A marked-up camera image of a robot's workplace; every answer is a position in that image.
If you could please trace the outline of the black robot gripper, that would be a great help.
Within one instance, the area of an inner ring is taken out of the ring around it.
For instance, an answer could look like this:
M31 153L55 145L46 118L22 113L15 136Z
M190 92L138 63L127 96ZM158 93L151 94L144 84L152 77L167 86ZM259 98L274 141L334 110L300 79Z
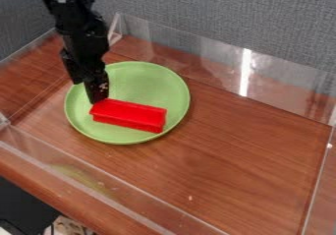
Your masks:
M102 15L92 9L95 0L43 0L63 38L60 58L72 83L84 87L90 102L110 95L110 76L102 60L107 53L108 28Z

